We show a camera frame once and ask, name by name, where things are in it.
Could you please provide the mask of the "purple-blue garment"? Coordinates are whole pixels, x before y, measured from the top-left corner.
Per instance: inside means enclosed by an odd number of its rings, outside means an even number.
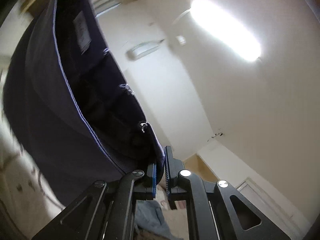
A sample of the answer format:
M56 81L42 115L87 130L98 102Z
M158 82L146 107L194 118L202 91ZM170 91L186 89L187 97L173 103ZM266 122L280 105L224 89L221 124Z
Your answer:
M164 153L89 0L49 0L12 56L4 113L57 199L134 170L159 183Z

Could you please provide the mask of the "light blue cloth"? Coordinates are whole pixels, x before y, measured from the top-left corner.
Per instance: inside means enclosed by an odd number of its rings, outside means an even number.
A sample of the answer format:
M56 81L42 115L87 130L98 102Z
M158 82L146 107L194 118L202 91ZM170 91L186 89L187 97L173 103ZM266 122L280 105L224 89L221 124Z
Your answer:
M155 200L138 200L135 210L135 226L164 239L177 239L165 221L159 203Z

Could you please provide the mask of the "white wall air conditioner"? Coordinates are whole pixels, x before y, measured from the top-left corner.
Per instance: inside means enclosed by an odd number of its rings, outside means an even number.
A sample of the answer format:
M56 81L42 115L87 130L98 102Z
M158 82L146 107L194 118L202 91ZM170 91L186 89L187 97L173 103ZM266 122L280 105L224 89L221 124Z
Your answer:
M129 49L126 52L126 55L128 59L132 61L136 61L142 57L145 57L146 55L149 55L157 51L163 42L164 42L164 39L140 43L134 46L133 48Z

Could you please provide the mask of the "white door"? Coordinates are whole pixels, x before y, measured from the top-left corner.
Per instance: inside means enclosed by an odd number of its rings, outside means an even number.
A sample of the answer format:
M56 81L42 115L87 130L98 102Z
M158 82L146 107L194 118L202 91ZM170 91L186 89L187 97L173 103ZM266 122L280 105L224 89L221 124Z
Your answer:
M301 231L310 228L302 212L268 181L247 177L236 189L278 226Z

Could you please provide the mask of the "long ceiling light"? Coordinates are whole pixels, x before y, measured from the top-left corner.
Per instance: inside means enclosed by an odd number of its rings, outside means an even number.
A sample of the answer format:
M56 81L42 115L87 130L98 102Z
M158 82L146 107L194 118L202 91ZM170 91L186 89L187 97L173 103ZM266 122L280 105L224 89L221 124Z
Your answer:
M254 33L228 10L212 0L192 0L189 9L195 23L247 62L254 62L262 54L262 47Z

